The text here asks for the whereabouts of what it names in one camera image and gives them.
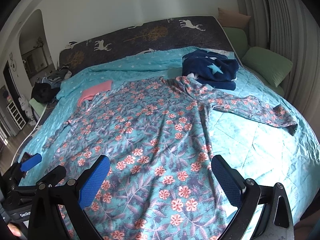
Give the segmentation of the person's left hand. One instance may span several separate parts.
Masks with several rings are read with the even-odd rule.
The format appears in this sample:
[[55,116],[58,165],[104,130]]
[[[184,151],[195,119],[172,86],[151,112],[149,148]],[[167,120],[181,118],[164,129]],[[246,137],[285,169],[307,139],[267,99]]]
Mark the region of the person's left hand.
[[8,228],[10,229],[11,233],[16,236],[16,237],[21,237],[22,236],[22,232],[20,231],[20,229],[15,226],[14,224],[9,223],[8,224]]

